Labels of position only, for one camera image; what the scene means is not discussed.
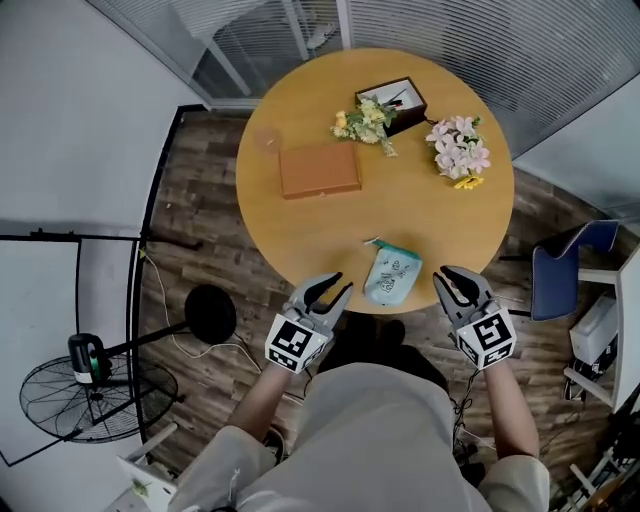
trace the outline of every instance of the wooden floor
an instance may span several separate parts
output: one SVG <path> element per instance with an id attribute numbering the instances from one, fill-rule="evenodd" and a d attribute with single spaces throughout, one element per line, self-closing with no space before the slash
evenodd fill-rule
<path id="1" fill-rule="evenodd" d="M 218 285 L 231 294 L 236 305 L 238 334 L 264 365 L 265 336 L 291 287 L 262 258 L 238 208 L 235 156 L 245 124 L 246 119 L 223 114 L 186 115 L 164 171 L 152 229 L 172 239 L 201 241 L 203 247 L 194 252 L 151 244 L 148 254 L 159 268 L 171 321 L 182 319 L 182 305 L 195 285 Z M 499 254 L 526 251 L 540 239 L 594 218 L 599 215 L 573 196 L 516 171 L 513 216 Z M 617 268 L 635 243 L 635 238 L 623 231 L 613 253 L 599 262 L 600 266 Z M 494 259 L 484 275 L 496 294 L 513 299 L 503 301 L 510 307 L 528 306 L 527 265 Z M 518 344 L 511 363 L 534 413 L 543 446 L 542 460 L 551 470 L 553 489 L 558 494 L 575 484 L 569 464 L 589 470 L 599 458 L 596 441 L 607 425 L 608 408 L 601 402 L 589 397 L 583 405 L 562 398 L 562 370 L 571 356 L 568 329 L 604 289 L 602 285 L 581 284 L 578 311 L 569 318 L 535 323 L 513 317 Z M 141 334 L 165 326 L 163 294 L 150 264 L 145 264 L 140 307 Z M 407 343 L 418 347 L 450 379 L 451 395 L 459 398 L 473 368 L 447 338 L 448 322 L 441 307 L 432 306 L 398 318 L 407 327 Z M 190 335 L 176 339 L 191 353 L 206 348 Z M 168 467 L 181 471 L 224 424 L 254 382 L 256 369 L 235 347 L 219 346 L 204 357 L 190 359 L 171 338 L 143 347 L 141 354 L 168 368 L 177 378 L 180 392 L 186 395 L 184 403 L 173 405 L 149 429 L 153 434 L 170 421 L 180 426 L 154 454 Z M 296 377 L 290 392 L 302 397 L 306 379 L 304 375 Z M 611 375 L 606 375 L 604 382 L 605 387 L 611 386 Z M 473 404 L 465 413 L 466 428 L 491 442 L 491 417 L 482 375 L 471 396 Z M 277 412 L 276 424 L 289 443 L 295 438 L 299 409 L 292 400 L 283 400 Z M 466 434 L 463 440 L 476 442 Z M 478 460 L 495 460 L 491 449 L 480 444 L 479 450 Z"/>

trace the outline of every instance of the electric fan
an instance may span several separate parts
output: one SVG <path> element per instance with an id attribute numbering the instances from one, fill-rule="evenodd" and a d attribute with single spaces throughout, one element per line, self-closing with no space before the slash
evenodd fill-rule
<path id="1" fill-rule="evenodd" d="M 20 389 L 24 414 L 57 439 L 77 443 L 116 441 L 153 424 L 176 400 L 176 379 L 144 359 L 138 360 L 133 372 L 124 352 L 185 328 L 211 345 L 225 342 L 235 331 L 233 302 L 215 286 L 191 290 L 184 315 L 185 322 L 107 349 L 92 334 L 71 336 L 69 356 L 40 365 L 27 375 Z"/>

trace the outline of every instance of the window blind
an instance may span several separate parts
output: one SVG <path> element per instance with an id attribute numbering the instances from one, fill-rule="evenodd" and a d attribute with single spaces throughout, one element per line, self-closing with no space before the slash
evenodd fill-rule
<path id="1" fill-rule="evenodd" d="M 633 0 L 349 3 L 354 47 L 405 50 L 453 72 L 489 106 L 514 157 L 640 71 Z"/>
<path id="2" fill-rule="evenodd" d="M 341 50 L 341 35 L 354 48 L 429 58 L 487 103 L 514 157 L 640 71 L 634 0 L 87 1 L 212 104 L 262 97 L 305 61 Z"/>

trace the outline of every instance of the blue chair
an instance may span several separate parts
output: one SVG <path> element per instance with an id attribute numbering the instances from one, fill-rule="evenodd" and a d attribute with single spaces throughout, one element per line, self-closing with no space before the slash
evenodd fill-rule
<path id="1" fill-rule="evenodd" d="M 570 315 L 578 305 L 580 247 L 609 252 L 618 233 L 618 221 L 594 220 L 538 242 L 531 257 L 531 319 L 551 320 Z M 529 260 L 503 256 L 501 260 Z"/>

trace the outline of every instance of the fan grille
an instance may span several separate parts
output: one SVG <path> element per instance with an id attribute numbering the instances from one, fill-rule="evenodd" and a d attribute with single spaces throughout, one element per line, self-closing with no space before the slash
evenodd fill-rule
<path id="1" fill-rule="evenodd" d="M 70 357 L 38 366 L 20 389 L 20 406 L 39 429 L 76 443 L 106 443 L 139 432 L 134 387 L 125 355 L 110 359 L 112 375 L 102 385 L 83 386 L 75 380 Z M 178 393 L 166 369 L 139 360 L 140 402 L 144 427 L 171 407 Z"/>

